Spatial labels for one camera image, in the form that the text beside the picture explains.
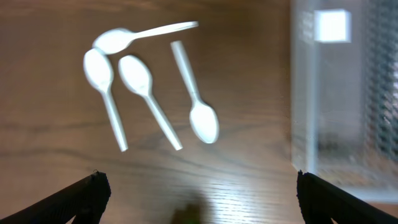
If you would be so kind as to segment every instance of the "white plastic spoon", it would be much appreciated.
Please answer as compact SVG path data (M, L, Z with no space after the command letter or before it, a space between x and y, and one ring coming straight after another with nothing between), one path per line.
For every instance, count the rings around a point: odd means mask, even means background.
M97 37L97 39L94 40L93 47L101 49L105 54L115 54L121 50L124 50L135 39L150 37L153 35L168 34L197 26L198 22L181 22L178 24L162 26L138 33L131 32L124 28L111 29Z
M111 93L111 84L113 81L112 66L102 52L97 49L91 49L85 54L83 67L88 82L97 89L104 98L106 111L108 112L114 135L118 141L120 150L124 152L128 149L128 146L118 110L116 109Z
M127 88L133 93L142 96L146 101L159 123L159 126L162 128L175 150L182 149L181 142L174 132L173 127L157 104L154 96L152 96L152 76L145 64L137 57L128 55L120 59L119 72Z
M208 144L214 143L217 141L219 132L217 115L200 98L192 68L181 41L172 42L171 46L175 61L192 99L192 108L189 116L191 127L200 140Z

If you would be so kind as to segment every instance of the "wooden table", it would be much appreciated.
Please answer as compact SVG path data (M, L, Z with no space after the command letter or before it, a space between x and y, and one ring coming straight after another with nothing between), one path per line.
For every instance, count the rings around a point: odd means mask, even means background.
M102 223L170 223L202 206L207 223L302 223L290 165L288 0L8 0L0 3L0 218L90 175L108 175ZM129 149L121 153L83 56L104 31L198 21L109 56ZM182 40L220 138L202 143L170 43ZM175 151L118 60L140 57L184 148Z

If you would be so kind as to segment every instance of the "spoon handle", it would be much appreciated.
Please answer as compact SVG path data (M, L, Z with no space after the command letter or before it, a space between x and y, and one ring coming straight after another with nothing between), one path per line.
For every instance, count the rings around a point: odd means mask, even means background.
M181 76L187 86L189 95L191 96L192 102L199 100L199 91L193 76L192 67L190 65L187 54L185 53L184 46L181 41L175 41L171 43L174 59L180 69Z
M190 29L198 26L198 22L180 22L178 24L171 24L167 26L157 27L150 30L145 30L134 34L134 38L150 37L160 34L168 34L180 30Z
M102 96L104 98L106 111L108 112L109 120L111 121L114 135L116 137L116 140L118 141L120 150L124 152L129 147L127 145L126 137L124 135L122 123L120 122L118 109L114 104L113 97L110 91L103 93Z
M172 143L174 149L175 150L182 149L182 145L181 145L180 140L178 139L178 136L174 132L173 127L171 126L168 119L166 118L166 115L164 115L162 109L157 104L155 98L152 95L149 95L149 96L145 96L144 99L147 102L150 110L154 114L157 122L159 123L160 128L162 128L164 134L169 139L169 141Z

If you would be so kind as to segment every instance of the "mesh grid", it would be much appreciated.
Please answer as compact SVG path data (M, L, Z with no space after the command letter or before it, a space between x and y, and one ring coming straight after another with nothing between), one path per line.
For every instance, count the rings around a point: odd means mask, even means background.
M398 1L367 1L364 42L366 139L398 161Z

